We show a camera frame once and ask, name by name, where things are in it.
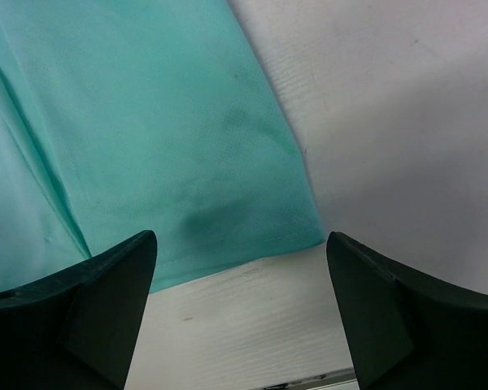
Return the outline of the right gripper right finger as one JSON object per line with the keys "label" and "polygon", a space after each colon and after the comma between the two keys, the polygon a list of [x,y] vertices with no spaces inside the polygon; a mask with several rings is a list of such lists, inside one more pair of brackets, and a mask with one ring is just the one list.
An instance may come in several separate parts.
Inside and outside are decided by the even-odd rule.
{"label": "right gripper right finger", "polygon": [[362,389],[488,389],[488,295],[340,233],[326,257]]}

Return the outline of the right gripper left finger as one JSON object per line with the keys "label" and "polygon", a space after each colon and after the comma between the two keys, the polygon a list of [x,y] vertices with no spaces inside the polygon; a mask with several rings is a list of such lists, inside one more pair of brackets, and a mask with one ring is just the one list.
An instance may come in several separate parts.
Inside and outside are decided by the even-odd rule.
{"label": "right gripper left finger", "polygon": [[0,292],[0,389],[124,388],[157,252],[142,231]]}

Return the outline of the teal green t-shirt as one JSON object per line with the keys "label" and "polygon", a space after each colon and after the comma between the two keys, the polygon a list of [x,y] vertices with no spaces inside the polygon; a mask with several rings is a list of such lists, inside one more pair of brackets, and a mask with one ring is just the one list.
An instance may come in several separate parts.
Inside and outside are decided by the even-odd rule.
{"label": "teal green t-shirt", "polygon": [[0,1],[0,292],[143,230],[159,291],[324,239],[225,1]]}

